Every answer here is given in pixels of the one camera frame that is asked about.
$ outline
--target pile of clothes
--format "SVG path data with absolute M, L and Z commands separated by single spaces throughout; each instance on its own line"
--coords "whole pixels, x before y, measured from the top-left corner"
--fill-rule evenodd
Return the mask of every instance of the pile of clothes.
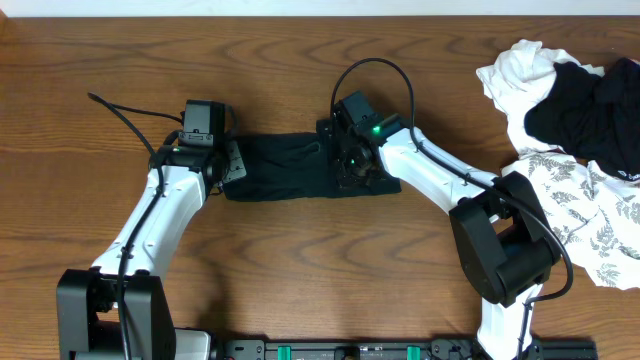
M 476 71 L 553 231 L 600 286 L 640 287 L 640 65 L 609 71 L 521 40 Z M 586 166 L 579 159 L 588 160 Z

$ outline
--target green connector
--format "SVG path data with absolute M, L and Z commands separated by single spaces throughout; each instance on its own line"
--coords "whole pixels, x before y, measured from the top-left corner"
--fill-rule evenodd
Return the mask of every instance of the green connector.
M 407 360 L 420 360 L 420 347 L 407 346 Z
M 291 360 L 291 347 L 278 346 L 278 360 Z

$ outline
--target wooden table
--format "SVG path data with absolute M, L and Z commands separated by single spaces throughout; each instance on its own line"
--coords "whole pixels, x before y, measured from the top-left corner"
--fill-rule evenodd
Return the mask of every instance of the wooden table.
M 354 61 L 398 62 L 418 125 L 470 164 L 515 159 L 506 121 L 475 69 L 521 38 L 583 63 L 638 56 L 637 18 L 10 19 L 0 25 L 0 358 L 57 356 L 55 287 L 86 269 L 142 192 L 148 155 L 87 91 L 177 114 L 187 99 L 232 104 L 241 133 L 314 131 Z M 380 110 L 406 113 L 382 65 L 356 71 Z M 170 120 L 131 116 L 154 144 Z M 563 282 L 556 266 L 547 291 Z M 235 203 L 210 199 L 165 283 L 174 323 L 222 335 L 429 338 L 473 334 L 480 297 L 447 215 L 411 187 L 398 195 Z M 542 337 L 592 337 L 603 359 L 640 352 L 640 291 L 596 288 L 578 269 L 568 296 L 539 304 Z

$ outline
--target leaf print fabric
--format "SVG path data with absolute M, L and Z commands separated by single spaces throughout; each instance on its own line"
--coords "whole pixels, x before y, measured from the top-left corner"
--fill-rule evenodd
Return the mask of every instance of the leaf print fabric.
M 585 167 L 559 153 L 533 153 L 503 169 L 529 178 L 549 225 L 596 285 L 640 287 L 640 181 Z

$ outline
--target black cloth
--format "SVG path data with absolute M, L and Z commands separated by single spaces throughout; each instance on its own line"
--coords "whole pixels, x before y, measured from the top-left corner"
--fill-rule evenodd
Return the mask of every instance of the black cloth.
M 623 58 L 602 78 L 571 62 L 554 67 L 549 96 L 525 116 L 527 134 L 609 175 L 640 179 L 640 66 Z
M 223 185 L 227 199 L 257 202 L 401 191 L 400 181 L 390 176 L 372 179 L 367 185 L 341 189 L 333 166 L 328 124 L 327 120 L 319 121 L 316 134 L 236 137 L 247 175 Z

